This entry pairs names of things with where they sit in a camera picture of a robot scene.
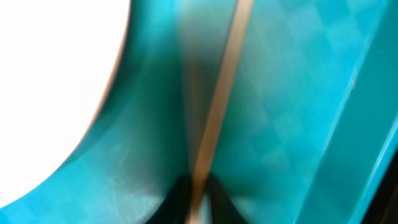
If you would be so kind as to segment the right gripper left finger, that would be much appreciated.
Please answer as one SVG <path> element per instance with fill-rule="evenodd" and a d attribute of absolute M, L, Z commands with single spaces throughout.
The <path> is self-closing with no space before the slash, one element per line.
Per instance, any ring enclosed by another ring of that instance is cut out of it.
<path fill-rule="evenodd" d="M 146 224 L 184 224 L 192 202 L 192 178 L 181 175 Z"/>

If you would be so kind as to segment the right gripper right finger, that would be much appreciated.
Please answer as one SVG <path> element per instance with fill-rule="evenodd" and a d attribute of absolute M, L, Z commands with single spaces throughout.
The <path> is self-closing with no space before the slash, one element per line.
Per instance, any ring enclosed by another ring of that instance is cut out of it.
<path fill-rule="evenodd" d="M 229 198 L 217 176 L 214 174 L 208 176 L 205 190 L 210 198 L 212 224 L 248 224 Z"/>

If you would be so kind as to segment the pink white bowl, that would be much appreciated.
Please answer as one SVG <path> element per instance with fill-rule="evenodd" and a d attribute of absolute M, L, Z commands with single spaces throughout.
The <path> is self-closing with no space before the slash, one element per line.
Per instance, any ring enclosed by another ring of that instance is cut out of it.
<path fill-rule="evenodd" d="M 99 115 L 130 0 L 1 0 L 1 206 L 49 178 Z"/>

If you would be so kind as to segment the wooden chopstick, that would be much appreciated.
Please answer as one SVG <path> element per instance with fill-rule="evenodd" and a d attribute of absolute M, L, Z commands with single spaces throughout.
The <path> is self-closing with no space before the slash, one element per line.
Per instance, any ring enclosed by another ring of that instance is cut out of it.
<path fill-rule="evenodd" d="M 223 126 L 253 5 L 253 0 L 238 0 L 234 9 L 203 137 L 193 166 L 192 203 L 186 219 L 188 224 L 200 222 L 200 205 Z"/>

